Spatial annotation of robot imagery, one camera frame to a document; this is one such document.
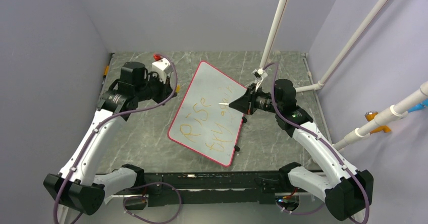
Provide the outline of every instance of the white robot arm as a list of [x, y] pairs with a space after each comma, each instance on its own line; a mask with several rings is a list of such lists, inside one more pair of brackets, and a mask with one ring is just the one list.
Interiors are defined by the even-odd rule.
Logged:
[[59, 196], [56, 205], [60, 203], [91, 215], [99, 209], [105, 197], [145, 184], [144, 170], [130, 164], [107, 175], [96, 175], [96, 171], [115, 134], [130, 113], [138, 111], [140, 101], [153, 99], [162, 104], [166, 98], [176, 95], [168, 76], [171, 63], [156, 57], [151, 72], [139, 62], [124, 64], [120, 79], [101, 96], [89, 130], [76, 152], [58, 174], [46, 176], [43, 185], [55, 200]]
[[[298, 187], [316, 196], [325, 202], [327, 209], [338, 220], [345, 220], [363, 210], [363, 193], [355, 179], [361, 183], [371, 203], [373, 176], [367, 170], [360, 172], [337, 150], [328, 148], [331, 143], [309, 114], [296, 105], [296, 90], [291, 81], [276, 80], [274, 94], [275, 107], [292, 123], [288, 124], [276, 115], [278, 125], [309, 152], [326, 175], [319, 176], [292, 162], [279, 170], [281, 185]], [[257, 109], [276, 113], [271, 93], [262, 92], [256, 83], [251, 84], [243, 96], [229, 103], [229, 107], [247, 115], [252, 115]]]

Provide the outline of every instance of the orange writing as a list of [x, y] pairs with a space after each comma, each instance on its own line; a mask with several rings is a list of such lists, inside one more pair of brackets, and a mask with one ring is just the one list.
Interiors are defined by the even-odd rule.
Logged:
[[213, 140], [216, 140], [216, 141], [219, 141], [219, 142], [232, 142], [231, 140], [230, 140], [230, 141], [228, 141], [228, 140], [221, 140], [221, 139], [218, 137], [218, 134], [220, 134], [222, 137], [225, 137], [225, 135], [227, 135], [227, 134], [224, 134], [224, 132], [223, 132], [223, 130], [222, 130], [222, 129], [224, 129], [224, 130], [226, 130], [226, 131], [228, 131], [228, 132], [229, 132], [229, 137], [230, 137], [230, 136], [232, 136], [232, 132], [230, 132], [230, 131], [229, 131], [229, 129], [227, 129], [226, 127], [224, 127], [224, 126], [222, 126], [222, 125], [220, 125], [220, 124], [218, 124], [218, 123], [216, 123], [216, 125], [217, 125], [217, 127], [219, 128], [219, 131], [211, 130], [212, 132], [214, 132], [214, 133], [213, 133], [213, 135], [214, 135]]
[[228, 87], [226, 87], [231, 93], [232, 93], [232, 90], [230, 89], [230, 88], [233, 88], [233, 86], [232, 85], [229, 85]]
[[201, 127], [202, 127], [202, 123], [198, 120], [198, 119], [196, 119], [196, 118], [193, 118], [195, 121], [197, 121], [200, 125], [201, 125]]
[[205, 98], [204, 97], [201, 98], [200, 102], [201, 102], [201, 104], [202, 104], [203, 107], [209, 107], [209, 106], [211, 106], [211, 105], [205, 105]]
[[197, 105], [198, 103], [196, 103], [196, 104], [194, 104], [193, 105], [193, 110], [196, 112], [196, 113], [199, 113], [199, 112], [201, 112], [201, 111], [203, 111], [203, 112], [205, 112], [205, 114], [206, 114], [206, 116], [205, 116], [205, 120], [204, 119], [201, 119], [201, 120], [203, 120], [203, 121], [206, 121], [206, 120], [208, 120], [208, 112], [206, 111], [206, 110], [204, 110], [204, 109], [200, 109], [200, 110], [196, 110], [195, 109], [195, 107], [196, 107], [196, 105]]
[[225, 151], [225, 148], [224, 148], [224, 146], [221, 144], [221, 143], [217, 143], [217, 142], [215, 142], [215, 143], [213, 143], [213, 144], [211, 144], [211, 146], [210, 145], [208, 145], [207, 143], [205, 143], [205, 146], [207, 146], [208, 148], [209, 148], [209, 150], [211, 151], [211, 150], [214, 150], [214, 151], [217, 151], [217, 152], [224, 152]]
[[[189, 133], [184, 133], [183, 132], [183, 127], [188, 127], [189, 128]], [[189, 136], [199, 136], [200, 134], [192, 134], [192, 127], [188, 124], [181, 124], [180, 125], [180, 132], [181, 134], [183, 134], [184, 137], [186, 137], [187, 139], [189, 139], [189, 141], [191, 142], [195, 142], [192, 139], [189, 138]]]
[[[223, 101], [223, 103], [229, 103], [229, 100], [228, 100], [228, 99], [226, 99], [226, 98], [223, 98], [223, 99], [222, 99], [222, 101]], [[228, 106], [226, 106], [226, 105], [222, 105], [222, 104], [220, 104], [219, 106], [220, 106], [220, 109], [225, 109], [225, 111], [223, 110], [223, 111], [221, 112], [222, 117], [224, 117], [224, 116], [225, 116], [225, 114], [226, 114], [226, 112], [228, 112], [228, 113], [230, 114], [230, 116], [231, 116], [231, 118], [232, 118], [232, 119], [234, 119], [234, 118], [235, 118], [235, 117], [232, 115], [232, 113], [230, 113], [230, 111], [229, 111], [229, 107], [228, 107]]]

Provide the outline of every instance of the purple cable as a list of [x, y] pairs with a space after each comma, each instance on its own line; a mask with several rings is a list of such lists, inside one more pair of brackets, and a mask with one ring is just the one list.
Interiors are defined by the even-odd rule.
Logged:
[[[156, 107], [159, 107], [159, 106], [161, 106], [161, 105], [165, 104], [165, 103], [166, 103], [166, 102], [168, 102], [170, 99], [172, 99], [172, 97], [174, 96], [174, 93], [175, 93], [175, 88], [177, 88], [177, 83], [178, 83], [178, 79], [177, 79], [177, 70], [176, 70], [176, 68], [175, 68], [175, 65], [174, 65], [173, 61], [171, 61], [167, 56], [164, 56], [164, 55], [162, 55], [162, 54], [157, 54], [157, 55], [161, 56], [162, 58], [167, 59], [167, 60], [171, 63], [171, 66], [172, 66], [172, 68], [173, 68], [174, 75], [175, 75], [175, 84], [174, 84], [174, 88], [173, 88], [173, 91], [171, 92], [171, 94], [170, 94], [170, 95], [169, 95], [169, 96], [168, 96], [164, 101], [162, 101], [161, 103], [156, 104], [156, 105], [154, 105], [154, 106], [150, 106], [150, 107], [147, 107], [147, 108], [144, 108], [144, 109], [134, 109], [134, 110], [124, 111], [124, 112], [120, 112], [120, 113], [114, 114], [114, 115], [112, 115], [112, 116], [110, 116], [110, 117], [107, 117], [104, 121], [100, 122], [100, 123], [95, 127], [95, 129], [97, 129], [97, 131], [99, 131], [99, 130], [101, 129], [101, 127], [102, 127], [105, 123], [107, 123], [108, 121], [110, 121], [110, 120], [111, 120], [111, 119], [113, 119], [113, 118], [116, 118], [116, 117], [119, 117], [119, 116], [123, 116], [123, 115], [129, 115], [129, 114], [132, 114], [132, 113], [142, 112], [142, 111], [146, 111], [146, 110], [150, 110], [150, 109], [154, 109], [154, 108], [156, 108]], [[73, 163], [72, 167], [77, 167], [77, 164], [78, 164], [78, 163], [80, 162], [80, 160], [82, 159], [83, 154], [85, 153], [86, 149], [87, 149], [87, 148], [88, 148], [88, 146], [89, 146], [89, 143], [92, 141], [92, 139], [93, 139], [93, 137], [95, 136], [95, 134], [96, 134], [96, 132], [95, 132], [95, 131], [92, 131], [92, 132], [91, 132], [91, 134], [89, 135], [88, 139], [86, 139], [86, 142], [85, 142], [85, 144], [83, 144], [83, 147], [82, 147], [82, 149], [80, 150], [79, 155], [77, 155], [76, 160], [74, 161], [74, 163]], [[58, 205], [60, 204], [60, 198], [61, 198], [61, 195], [62, 195], [62, 193], [63, 193], [63, 191], [64, 191], [64, 188], [65, 188], [65, 186], [66, 186], [66, 183], [70, 180], [70, 178], [71, 178], [71, 175], [72, 175], [72, 174], [73, 174], [73, 172], [70, 170], [70, 171], [68, 172], [67, 176], [65, 177], [65, 179], [64, 179], [64, 181], [63, 181], [63, 183], [61, 184], [61, 187], [60, 187], [60, 189], [58, 190], [58, 193], [57, 193], [57, 197], [55, 198], [55, 204], [53, 205], [53, 208], [54, 208], [54, 210], [53, 210], [53, 222], [54, 222], [55, 224], [59, 224], [59, 221], [58, 221]], [[78, 219], [80, 216], [81, 216], [81, 215], [78, 215], [78, 216], [77, 216], [77, 218], [76, 218], [76, 219], [74, 219], [74, 221], [73, 221], [72, 223], [75, 223], [75, 222], [77, 221], [77, 219]]]
[[281, 209], [281, 211], [285, 211], [286, 213], [288, 213], [290, 215], [311, 215], [311, 214], [314, 214], [315, 212], [321, 210], [325, 206], [325, 204], [323, 203], [320, 206], [318, 206], [317, 208], [315, 208], [314, 210], [311, 210], [311, 211], [308, 211], [308, 212], [298, 212], [298, 213], [295, 213], [295, 212], [283, 209], [283, 207], [281, 207], [278, 203], [276, 203], [276, 204], [277, 204], [277, 207], [279, 207], [279, 209]]
[[[277, 106], [277, 103], [276, 103], [276, 101], [275, 101], [275, 80], [276, 80], [276, 78], [277, 78], [277, 73], [278, 73], [278, 67], [279, 67], [279, 64], [278, 63], [270, 63], [270, 64], [268, 64], [268, 65], [266, 65], [264, 68], [263, 68], [263, 70], [265, 70], [265, 69], [267, 69], [268, 67], [270, 67], [270, 66], [272, 66], [272, 65], [275, 65], [276, 66], [276, 69], [275, 69], [275, 72], [274, 72], [274, 79], [273, 79], [273, 82], [272, 82], [272, 91], [271, 91], [271, 95], [272, 95], [272, 105], [273, 105], [273, 107], [274, 107], [274, 109], [275, 109], [275, 112], [277, 113], [277, 115], [284, 121], [284, 122], [286, 122], [287, 124], [289, 124], [289, 125], [291, 125], [291, 126], [293, 126], [293, 127], [295, 127], [295, 128], [297, 128], [297, 129], [302, 129], [302, 130], [304, 130], [304, 131], [306, 131], [308, 134], [310, 134], [310, 135], [313, 135], [315, 138], [317, 138], [318, 137], [318, 135], [315, 133], [315, 132], [313, 132], [313, 131], [311, 131], [311, 130], [309, 130], [309, 129], [307, 129], [307, 128], [305, 128], [305, 127], [302, 127], [302, 126], [300, 126], [300, 125], [298, 125], [298, 124], [296, 124], [296, 123], [294, 123], [294, 122], [292, 122], [292, 121], [289, 121], [288, 119], [286, 119], [281, 113], [280, 113], [280, 111], [278, 110], [278, 106]], [[334, 157], [337, 159], [337, 161], [340, 163], [340, 165], [344, 165], [345, 163], [342, 161], [342, 159], [338, 156], [338, 154], [336, 153], [336, 151], [334, 150], [334, 148], [331, 146], [331, 144], [330, 143], [328, 143], [326, 140], [324, 140], [323, 138], [320, 138], [319, 139], [329, 150], [330, 150], [330, 152], [334, 155]], [[364, 188], [363, 188], [363, 186], [362, 186], [362, 184], [360, 183], [360, 181], [358, 181], [358, 179], [354, 176], [354, 174], [352, 174], [352, 172], [348, 169], [348, 168], [346, 168], [345, 169], [345, 171], [351, 176], [351, 178], [355, 181], [355, 183], [357, 184], [357, 186], [359, 187], [359, 189], [361, 190], [361, 192], [362, 192], [362, 195], [363, 195], [363, 198], [364, 198], [364, 204], [365, 204], [365, 215], [364, 215], [364, 220], [362, 221], [362, 222], [357, 222], [356, 220], [354, 220], [353, 218], [349, 218], [352, 222], [354, 222], [354, 223], [357, 223], [357, 224], [367, 224], [367, 221], [368, 221], [368, 216], [369, 216], [369, 213], [370, 213], [370, 210], [369, 210], [369, 207], [370, 207], [370, 204], [369, 204], [369, 201], [368, 201], [368, 196], [367, 196], [367, 193], [365, 192], [365, 190], [364, 190]]]
[[145, 198], [145, 197], [143, 197], [143, 196], [136, 196], [136, 195], [134, 195], [134, 196], [130, 196], [130, 197], [126, 198], [126, 199], [123, 201], [123, 209], [125, 210], [125, 212], [126, 212], [127, 214], [130, 214], [131, 216], [133, 216], [133, 217], [135, 217], [135, 218], [139, 219], [139, 220], [145, 221], [145, 222], [150, 223], [150, 224], [166, 224], [166, 223], [169, 223], [169, 222], [171, 222], [172, 220], [174, 220], [174, 219], [178, 216], [178, 213], [180, 212], [181, 208], [183, 207], [183, 203], [182, 203], [182, 200], [181, 200], [180, 193], [178, 192], [178, 190], [177, 190], [176, 188], [174, 188], [174, 186], [172, 186], [172, 185], [170, 185], [170, 184], [168, 184], [168, 183], [165, 183], [165, 182], [153, 182], [153, 183], [145, 184], [145, 185], [142, 185], [142, 186], [132, 187], [132, 188], [129, 188], [129, 190], [140, 189], [140, 188], [144, 188], [144, 187], [147, 187], [147, 186], [150, 186], [150, 185], [157, 185], [157, 184], [159, 184], [159, 185], [166, 185], [166, 186], [171, 187], [171, 188], [172, 188], [172, 189], [177, 193], [177, 195], [178, 195], [178, 210], [177, 210], [177, 212], [173, 215], [173, 217], [171, 217], [169, 220], [166, 220], [166, 221], [162, 221], [162, 222], [154, 222], [154, 221], [150, 221], [150, 220], [144, 219], [144, 218], [142, 218], [142, 217], [140, 217], [140, 216], [138, 216], [138, 215], [135, 215], [134, 213], [132, 213], [132, 212], [128, 211], [128, 210], [126, 209], [126, 206], [125, 206], [125, 205], [126, 205], [126, 202], [127, 202], [128, 200], [130, 200], [130, 199], [135, 199], [135, 198], [139, 198], [139, 199], [146, 199], [146, 198]]

